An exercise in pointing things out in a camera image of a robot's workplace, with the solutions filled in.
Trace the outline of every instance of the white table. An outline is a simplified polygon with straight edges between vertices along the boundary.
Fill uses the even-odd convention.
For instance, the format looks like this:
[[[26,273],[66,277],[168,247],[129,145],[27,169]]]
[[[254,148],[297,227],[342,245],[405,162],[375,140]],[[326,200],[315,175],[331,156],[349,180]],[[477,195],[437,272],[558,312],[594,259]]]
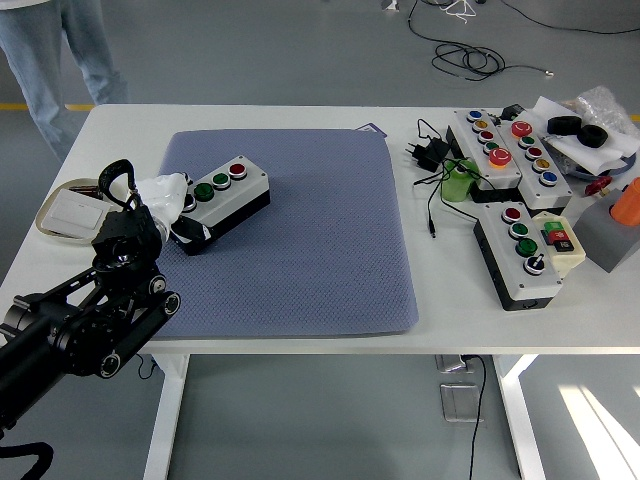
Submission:
[[[437,238],[426,224],[428,187],[412,183],[426,173],[405,151],[416,143],[419,118],[442,134],[451,108],[105,105],[89,115],[52,189],[80,177],[96,178],[109,163],[129,159],[136,178],[156,176],[175,132],[249,128],[345,128],[374,123],[387,135],[420,320],[402,335],[323,339],[152,340],[165,371],[158,420],[145,478],[164,478],[190,354],[492,354],[499,374],[523,478],[544,478],[518,375],[537,354],[640,353],[640,255],[611,274],[587,260],[574,269],[545,309],[504,312],[484,264],[473,223],[434,202]],[[614,186],[639,175],[640,167]],[[574,222],[591,199],[572,199],[564,215]],[[473,213],[476,205],[463,205]],[[0,311],[14,295],[47,291],[90,265],[93,250],[28,232],[0,288]]]

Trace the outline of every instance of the power adapter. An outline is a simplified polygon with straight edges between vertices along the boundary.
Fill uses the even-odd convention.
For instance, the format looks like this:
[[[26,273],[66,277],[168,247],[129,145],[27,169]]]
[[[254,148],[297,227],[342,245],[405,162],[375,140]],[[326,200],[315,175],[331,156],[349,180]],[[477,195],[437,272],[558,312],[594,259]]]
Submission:
[[[407,149],[413,158],[418,161],[418,166],[430,172],[435,172],[449,153],[449,144],[439,138],[429,139],[426,147],[409,144],[413,151]]]

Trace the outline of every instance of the gray floor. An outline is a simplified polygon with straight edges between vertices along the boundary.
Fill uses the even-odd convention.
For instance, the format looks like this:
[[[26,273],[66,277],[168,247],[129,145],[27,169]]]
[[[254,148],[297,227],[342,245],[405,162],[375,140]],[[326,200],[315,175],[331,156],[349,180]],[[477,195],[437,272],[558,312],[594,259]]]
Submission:
[[[512,69],[465,82],[431,67],[434,45],[407,28],[413,2],[401,1],[397,13],[380,11],[379,3],[109,0],[104,12],[116,63],[137,103],[532,106],[540,95],[561,101],[605,85],[630,114],[640,114],[638,33],[550,30],[498,0],[473,4],[478,16],[465,25],[419,4],[413,25],[421,33],[495,48],[507,64],[555,73]],[[635,0],[513,3],[555,25],[640,26]],[[89,103],[67,52],[62,63],[67,102]],[[22,102],[0,54],[0,103]],[[0,166],[3,279],[59,168],[27,112],[0,110]],[[632,380],[639,363],[626,356],[545,357],[526,372],[523,388],[548,478],[598,478],[560,385],[587,385],[640,442],[630,413],[638,411]],[[171,478],[460,478],[470,431],[443,422],[432,364],[432,357],[196,357]],[[136,368],[112,381],[65,378],[6,444],[51,442],[56,460],[45,478],[141,478],[162,375],[142,382]],[[478,479],[517,478],[499,402],[492,382]],[[24,466],[3,461],[2,478],[19,478]]]

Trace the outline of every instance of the control box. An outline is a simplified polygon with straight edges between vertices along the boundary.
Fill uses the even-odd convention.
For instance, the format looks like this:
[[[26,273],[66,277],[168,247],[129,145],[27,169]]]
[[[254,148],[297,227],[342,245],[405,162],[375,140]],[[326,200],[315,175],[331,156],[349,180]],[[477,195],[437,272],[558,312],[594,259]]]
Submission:
[[[479,174],[487,180],[478,180],[478,189],[515,189],[522,175],[489,114],[484,110],[457,110],[454,115],[451,129],[463,156],[473,159]]]
[[[546,242],[521,202],[481,204],[473,229],[505,310],[544,308],[562,288]]]
[[[527,125],[525,122],[503,121],[497,127],[522,174],[518,191],[530,212],[547,210],[560,213],[569,203],[573,192],[547,149]]]
[[[190,183],[172,238],[196,254],[270,201],[268,175],[247,157],[235,157]]]

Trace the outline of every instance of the gray box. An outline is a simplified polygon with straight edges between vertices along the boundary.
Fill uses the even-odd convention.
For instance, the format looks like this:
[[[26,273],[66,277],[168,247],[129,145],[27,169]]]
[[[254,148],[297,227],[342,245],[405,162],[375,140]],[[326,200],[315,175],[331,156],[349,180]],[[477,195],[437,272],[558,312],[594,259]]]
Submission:
[[[613,190],[587,208],[573,227],[587,257],[609,273],[640,248],[640,226],[622,225],[609,213],[621,196]]]

